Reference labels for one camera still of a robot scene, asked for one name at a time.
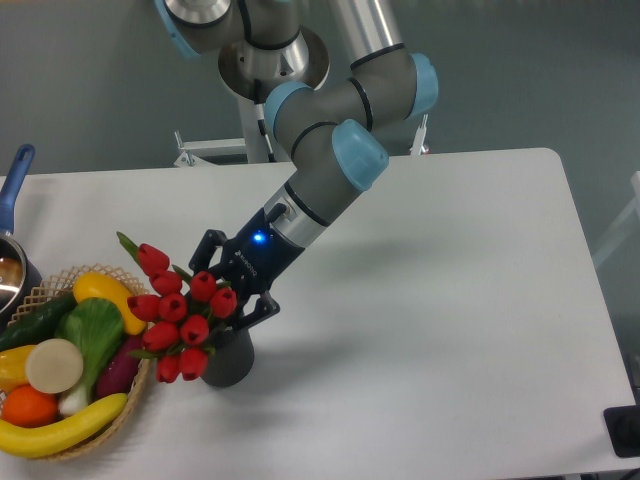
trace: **blue led light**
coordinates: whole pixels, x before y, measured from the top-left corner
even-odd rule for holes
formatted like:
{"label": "blue led light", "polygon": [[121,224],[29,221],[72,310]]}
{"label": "blue led light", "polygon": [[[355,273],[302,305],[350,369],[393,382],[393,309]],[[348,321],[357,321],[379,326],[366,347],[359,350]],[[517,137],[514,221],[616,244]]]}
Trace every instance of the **blue led light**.
{"label": "blue led light", "polygon": [[256,232],[253,234],[253,242],[262,245],[267,241],[267,236],[262,232]]}

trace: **tulip bouquet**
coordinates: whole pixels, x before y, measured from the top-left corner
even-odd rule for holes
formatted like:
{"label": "tulip bouquet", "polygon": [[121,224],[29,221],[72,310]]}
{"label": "tulip bouquet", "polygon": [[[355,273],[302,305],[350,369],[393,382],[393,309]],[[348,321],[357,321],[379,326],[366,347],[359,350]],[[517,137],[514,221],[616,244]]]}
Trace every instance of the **tulip bouquet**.
{"label": "tulip bouquet", "polygon": [[[159,382],[172,383],[180,374],[184,380],[199,378],[209,356],[215,354],[208,340],[229,328],[225,319],[238,306],[236,293],[228,282],[218,281],[206,271],[192,277],[171,265],[169,257],[157,248],[144,243],[138,246],[123,233],[117,235],[157,293],[127,300],[136,317],[153,323],[143,334],[142,349],[130,355],[157,359]],[[184,283],[189,286],[186,295],[181,293]]]}

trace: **dark gray vase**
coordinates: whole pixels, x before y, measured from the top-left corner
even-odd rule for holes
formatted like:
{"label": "dark gray vase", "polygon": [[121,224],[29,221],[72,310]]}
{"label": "dark gray vase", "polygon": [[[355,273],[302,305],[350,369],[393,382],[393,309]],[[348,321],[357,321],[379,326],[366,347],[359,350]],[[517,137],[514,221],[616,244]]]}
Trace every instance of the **dark gray vase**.
{"label": "dark gray vase", "polygon": [[235,385],[247,376],[253,366],[255,353],[249,329],[227,330],[210,338],[216,348],[215,355],[209,357],[202,380],[212,387],[225,388]]}

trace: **cable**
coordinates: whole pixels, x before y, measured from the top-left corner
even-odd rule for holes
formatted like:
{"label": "cable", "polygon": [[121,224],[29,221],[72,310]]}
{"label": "cable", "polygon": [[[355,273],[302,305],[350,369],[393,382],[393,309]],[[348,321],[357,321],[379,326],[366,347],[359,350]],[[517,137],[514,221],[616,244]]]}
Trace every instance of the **cable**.
{"label": "cable", "polygon": [[638,473],[640,473],[640,468],[636,468],[635,470],[631,470],[630,472],[627,472],[624,476],[620,477],[620,480],[631,480]]}

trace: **blue pot handle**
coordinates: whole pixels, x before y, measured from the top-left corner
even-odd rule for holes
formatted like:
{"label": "blue pot handle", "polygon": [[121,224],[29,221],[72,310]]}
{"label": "blue pot handle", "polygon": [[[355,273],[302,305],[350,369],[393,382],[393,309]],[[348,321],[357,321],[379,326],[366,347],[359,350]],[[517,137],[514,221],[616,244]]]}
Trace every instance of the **blue pot handle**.
{"label": "blue pot handle", "polygon": [[22,145],[11,164],[9,174],[0,190],[0,233],[13,233],[13,213],[18,192],[22,187],[24,177],[27,176],[31,161],[36,154],[33,145]]}

